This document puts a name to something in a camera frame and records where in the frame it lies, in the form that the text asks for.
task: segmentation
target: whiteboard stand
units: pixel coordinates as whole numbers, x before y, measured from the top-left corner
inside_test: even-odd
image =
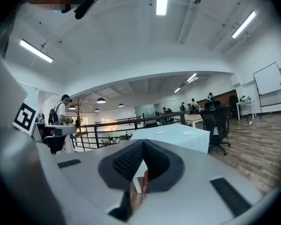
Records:
[[[269,66],[257,71],[256,73],[253,73],[253,76],[254,76],[254,79],[256,82],[257,92],[258,92],[258,96],[259,96],[260,118],[261,118],[263,107],[281,104],[281,102],[280,102],[280,103],[262,105],[261,100],[260,100],[260,97],[263,95],[270,94],[270,93],[281,90],[281,73],[279,71],[279,67],[278,67],[277,63],[274,62],[274,63],[270,64]],[[272,83],[273,81],[275,81],[276,86],[271,86],[270,83]],[[269,90],[268,92],[264,92],[264,91],[266,91],[265,87],[263,86],[264,82],[267,83],[267,86],[270,85],[270,87],[273,89]]]

